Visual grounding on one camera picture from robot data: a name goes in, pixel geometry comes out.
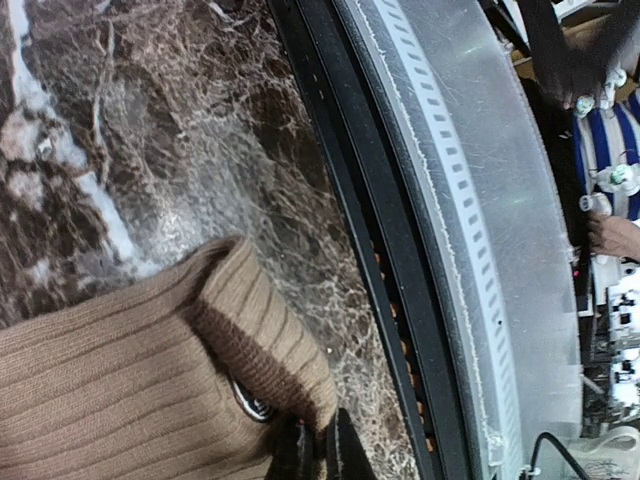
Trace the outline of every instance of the knit fabric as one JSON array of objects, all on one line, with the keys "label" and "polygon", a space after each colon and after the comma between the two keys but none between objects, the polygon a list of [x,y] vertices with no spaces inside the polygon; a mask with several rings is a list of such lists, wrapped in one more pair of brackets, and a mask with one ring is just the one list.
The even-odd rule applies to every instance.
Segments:
[{"label": "knit fabric", "polygon": [[[280,415],[251,418],[230,375]],[[3,480],[264,478],[283,413],[322,432],[326,359],[243,239],[0,332]]]}]

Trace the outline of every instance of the marble floor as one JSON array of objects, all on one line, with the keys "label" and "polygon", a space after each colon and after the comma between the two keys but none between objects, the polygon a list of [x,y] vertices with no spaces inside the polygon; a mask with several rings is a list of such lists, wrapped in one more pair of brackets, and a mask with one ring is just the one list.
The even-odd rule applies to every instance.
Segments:
[{"label": "marble floor", "polygon": [[261,0],[0,0],[0,324],[250,236],[380,479],[416,478],[378,331]]}]

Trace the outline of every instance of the black cable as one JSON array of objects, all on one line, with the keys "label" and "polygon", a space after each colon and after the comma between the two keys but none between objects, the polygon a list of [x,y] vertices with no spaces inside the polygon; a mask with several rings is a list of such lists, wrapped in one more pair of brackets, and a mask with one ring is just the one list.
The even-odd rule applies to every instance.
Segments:
[{"label": "black cable", "polygon": [[525,480],[531,480],[534,477],[534,475],[532,474],[535,472],[535,469],[536,469],[536,463],[538,462],[538,455],[540,454],[540,446],[542,444],[542,440],[547,440],[549,443],[551,443],[551,445],[553,445],[556,448],[558,453],[560,453],[560,455],[562,455],[562,458],[564,458],[565,461],[571,466],[571,468],[573,469],[575,474],[578,475],[578,478],[580,480],[591,480],[589,478],[589,475],[587,475],[587,472],[585,472],[584,469],[580,466],[580,464],[576,462],[576,459],[573,458],[573,456],[569,453],[566,447],[562,445],[560,440],[558,440],[553,434],[549,432],[542,432],[540,435],[538,435],[538,438],[536,439],[536,443],[533,447],[533,455],[531,455],[529,472],[525,472],[525,475],[526,475],[526,477],[524,477]]}]

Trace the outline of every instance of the black rubber edge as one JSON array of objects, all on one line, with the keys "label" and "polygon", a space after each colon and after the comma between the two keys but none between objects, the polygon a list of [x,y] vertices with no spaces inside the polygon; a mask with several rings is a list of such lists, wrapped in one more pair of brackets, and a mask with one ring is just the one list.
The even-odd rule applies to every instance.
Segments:
[{"label": "black rubber edge", "polygon": [[633,72],[633,81],[640,83],[640,55],[638,55],[638,63],[636,63],[636,69]]},{"label": "black rubber edge", "polygon": [[[377,79],[365,75],[331,0],[268,3],[351,233],[420,477],[474,478],[445,319],[396,158],[403,147],[392,145],[372,93]],[[389,268],[384,281],[372,243]],[[416,349],[429,409],[424,425],[391,314],[392,299],[399,302]],[[431,434],[437,447],[430,453],[426,440]]]}]

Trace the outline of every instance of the black trim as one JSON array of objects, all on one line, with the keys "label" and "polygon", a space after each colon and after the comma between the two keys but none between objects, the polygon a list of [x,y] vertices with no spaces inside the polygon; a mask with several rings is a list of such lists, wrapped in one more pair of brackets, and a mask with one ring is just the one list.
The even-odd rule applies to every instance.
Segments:
[{"label": "black trim", "polygon": [[513,17],[509,13],[506,5],[502,0],[495,2],[494,0],[480,0],[480,5],[485,15],[489,19],[489,23],[498,30],[507,41],[511,42],[516,50],[518,50],[524,58],[531,57],[529,45],[524,41],[518,28],[516,27]]},{"label": "black trim", "polygon": [[638,56],[638,63],[636,63],[636,69],[633,72],[633,81],[640,83],[640,55]]},{"label": "black trim", "polygon": [[589,303],[593,303],[593,281],[591,273],[591,251],[588,248],[583,248],[580,250],[578,265],[573,269],[573,289],[576,293],[578,312],[589,310]]},{"label": "black trim", "polygon": [[[474,478],[447,329],[379,79],[331,0],[268,0],[350,230],[423,479]],[[396,318],[390,305],[394,303]],[[412,346],[405,358],[401,337]],[[419,377],[415,389],[407,370]],[[422,420],[418,401],[428,412]],[[429,452],[427,437],[435,437]]]}]

